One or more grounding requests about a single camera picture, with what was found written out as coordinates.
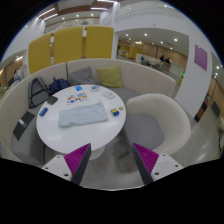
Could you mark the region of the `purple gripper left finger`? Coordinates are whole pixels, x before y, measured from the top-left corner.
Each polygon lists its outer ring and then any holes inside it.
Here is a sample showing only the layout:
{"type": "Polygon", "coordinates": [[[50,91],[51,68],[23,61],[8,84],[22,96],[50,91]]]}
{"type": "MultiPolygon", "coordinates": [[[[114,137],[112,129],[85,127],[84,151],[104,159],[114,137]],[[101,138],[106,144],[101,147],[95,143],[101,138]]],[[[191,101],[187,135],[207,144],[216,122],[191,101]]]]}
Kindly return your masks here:
{"type": "Polygon", "coordinates": [[[90,155],[91,155],[91,144],[88,143],[72,151],[71,153],[67,154],[64,157],[68,165],[68,168],[72,173],[71,181],[74,184],[79,185],[81,183],[90,155]]]}

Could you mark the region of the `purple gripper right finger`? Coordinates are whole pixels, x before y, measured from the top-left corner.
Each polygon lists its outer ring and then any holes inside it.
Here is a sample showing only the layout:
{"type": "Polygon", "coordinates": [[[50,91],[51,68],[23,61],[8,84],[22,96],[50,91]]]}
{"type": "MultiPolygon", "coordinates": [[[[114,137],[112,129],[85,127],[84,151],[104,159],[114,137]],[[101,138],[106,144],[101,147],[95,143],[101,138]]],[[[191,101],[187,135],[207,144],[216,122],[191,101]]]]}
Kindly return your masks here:
{"type": "Polygon", "coordinates": [[[137,143],[132,144],[132,154],[139,169],[142,181],[145,185],[152,182],[151,173],[159,158],[159,155],[137,143]]]}

